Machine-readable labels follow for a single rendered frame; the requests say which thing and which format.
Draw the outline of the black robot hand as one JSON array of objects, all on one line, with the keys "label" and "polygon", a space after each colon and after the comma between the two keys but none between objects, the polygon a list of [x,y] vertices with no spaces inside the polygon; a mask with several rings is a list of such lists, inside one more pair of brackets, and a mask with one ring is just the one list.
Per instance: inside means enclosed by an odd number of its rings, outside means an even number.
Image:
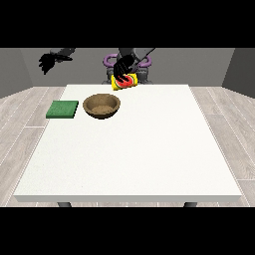
[{"label": "black robot hand", "polygon": [[120,83],[126,81],[127,74],[132,74],[139,63],[135,55],[119,55],[117,62],[114,64],[114,77]]},{"label": "black robot hand", "polygon": [[56,62],[72,61],[71,57],[58,55],[58,54],[44,54],[39,59],[39,67],[44,74],[47,74],[54,66]]}]

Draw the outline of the yellow cup with melon print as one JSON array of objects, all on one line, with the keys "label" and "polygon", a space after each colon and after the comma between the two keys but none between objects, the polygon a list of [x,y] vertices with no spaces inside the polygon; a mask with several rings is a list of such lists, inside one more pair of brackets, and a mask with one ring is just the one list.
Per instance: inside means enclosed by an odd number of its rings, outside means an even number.
[{"label": "yellow cup with melon print", "polygon": [[135,87],[137,85],[136,74],[127,74],[126,80],[119,82],[115,77],[112,77],[112,89],[114,91]]}]

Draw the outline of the brown wooden bowl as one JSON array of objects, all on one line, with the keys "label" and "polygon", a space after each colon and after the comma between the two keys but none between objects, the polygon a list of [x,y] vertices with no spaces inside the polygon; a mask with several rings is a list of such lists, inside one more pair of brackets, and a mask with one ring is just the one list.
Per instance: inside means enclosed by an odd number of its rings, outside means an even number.
[{"label": "brown wooden bowl", "polygon": [[111,94],[91,95],[83,102],[85,112],[98,120],[112,117],[119,110],[120,106],[120,99]]}]

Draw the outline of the green square pad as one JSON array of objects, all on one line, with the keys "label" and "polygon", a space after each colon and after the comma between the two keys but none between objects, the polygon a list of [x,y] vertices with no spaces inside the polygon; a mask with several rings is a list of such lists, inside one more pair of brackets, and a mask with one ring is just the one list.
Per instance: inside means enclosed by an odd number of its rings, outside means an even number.
[{"label": "green square pad", "polygon": [[78,101],[53,101],[46,113],[47,119],[72,119],[75,116]]}]

